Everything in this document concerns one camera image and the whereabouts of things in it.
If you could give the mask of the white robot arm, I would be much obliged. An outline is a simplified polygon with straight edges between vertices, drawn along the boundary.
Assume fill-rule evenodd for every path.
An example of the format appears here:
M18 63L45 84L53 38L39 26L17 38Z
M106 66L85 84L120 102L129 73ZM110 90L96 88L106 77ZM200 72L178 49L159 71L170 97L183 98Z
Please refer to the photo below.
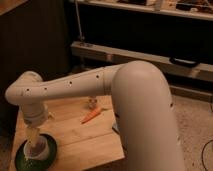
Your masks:
M27 71L5 92L32 127L47 119L46 100L102 95L112 99L127 171L185 171L169 85L149 62L101 67L51 81Z

